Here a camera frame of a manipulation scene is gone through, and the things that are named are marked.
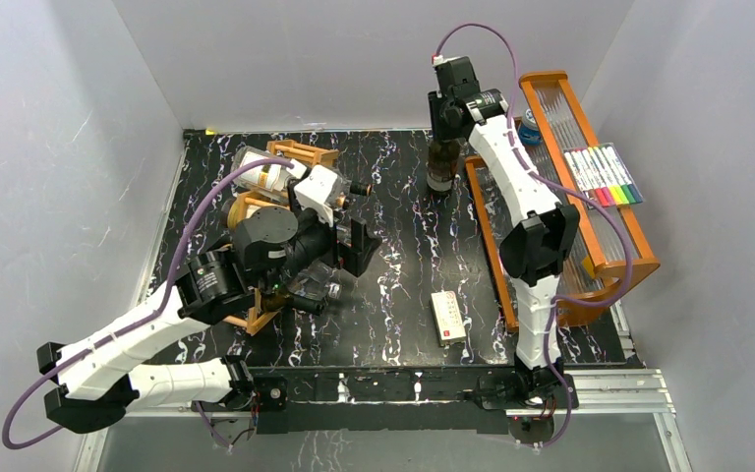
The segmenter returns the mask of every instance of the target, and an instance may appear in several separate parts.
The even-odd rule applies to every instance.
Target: gray floor
[[[128,418],[108,435],[102,471],[669,470],[653,415],[577,415],[537,456],[509,437],[469,431],[309,432],[213,450],[197,418]]]

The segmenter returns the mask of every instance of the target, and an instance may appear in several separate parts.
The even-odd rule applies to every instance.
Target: marker set
[[[563,155],[577,188],[601,207],[644,202],[612,144],[570,149]]]

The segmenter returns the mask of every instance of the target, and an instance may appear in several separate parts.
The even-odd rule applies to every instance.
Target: blue can
[[[516,136],[519,137],[522,146],[536,146],[543,141],[543,136],[540,135],[540,127],[537,126],[537,120],[534,119],[531,108],[528,108],[522,114],[522,120],[516,129]]]

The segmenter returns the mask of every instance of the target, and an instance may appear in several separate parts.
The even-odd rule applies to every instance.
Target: marble tabletop
[[[166,275],[184,225],[201,198],[230,171],[237,149],[264,149],[271,140],[290,139],[340,150],[343,175],[374,182],[369,197],[349,211],[366,219],[383,244],[360,278],[334,275],[342,287],[320,316],[285,311],[256,336],[231,324],[188,336],[158,354],[155,363],[201,362],[244,354],[251,366],[441,366],[509,364],[517,334],[505,332],[495,297],[467,181],[463,172],[446,199],[434,199],[425,179],[428,131],[363,131],[207,135],[187,132],[185,162],[151,287]],[[482,176],[494,232],[506,226],[503,202]],[[187,248],[193,255],[227,230],[212,207]],[[429,308],[431,292],[455,291],[467,342],[440,347]],[[588,326],[562,326],[560,350],[569,363],[624,364],[611,315]]]

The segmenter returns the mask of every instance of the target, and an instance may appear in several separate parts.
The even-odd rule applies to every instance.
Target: marker
[[[614,173],[612,173],[609,165],[603,159],[601,159],[601,154],[595,151],[594,147],[589,147],[589,154],[598,163],[598,167],[601,169],[601,172],[604,173],[604,178],[610,184],[610,192],[612,192],[614,200],[619,205],[629,205],[629,200],[626,199],[626,196],[620,189],[620,184],[614,178]]]
[[[614,205],[614,202],[611,199],[611,194],[607,189],[603,188],[603,185],[601,185],[597,169],[595,169],[594,164],[589,162],[590,159],[583,149],[578,149],[571,154],[577,159],[577,165],[582,169],[586,169],[586,176],[592,183],[592,188],[595,189],[595,195],[598,197],[598,202],[601,203],[601,206],[611,207]]]
[[[571,152],[566,151],[564,155],[565,161],[568,163],[568,168],[571,169],[571,174],[574,176],[574,183],[577,184],[577,188],[580,189],[580,192],[586,194],[586,196],[589,197],[589,200],[595,201],[596,198],[595,193],[592,191],[592,186],[590,186],[589,183],[584,179],[583,173],[574,162],[574,157],[571,156]]]
[[[622,172],[617,165],[614,163],[614,159],[611,158],[610,152],[607,147],[597,147],[595,149],[595,152],[598,153],[598,155],[601,156],[601,158],[604,160],[604,162],[609,167],[612,174],[614,174],[615,180],[620,184],[620,190],[623,191],[623,195],[626,196],[626,199],[631,204],[639,204],[637,200],[635,200],[635,196],[632,195],[632,192],[629,190],[629,181],[626,178],[626,175],[624,172]]]
[[[627,170],[626,166],[623,165],[623,161],[620,160],[620,157],[617,156],[617,152],[615,152],[614,147],[607,147],[607,150],[610,153],[610,157],[614,161],[614,164],[617,166],[618,169],[622,170],[624,179],[627,182],[627,185],[629,185],[629,192],[632,193],[632,196],[635,197],[635,201],[639,204],[641,202],[644,202],[644,199],[641,197],[641,193],[638,192],[638,187],[635,186],[635,182],[632,181],[632,175],[629,173],[629,170]]]

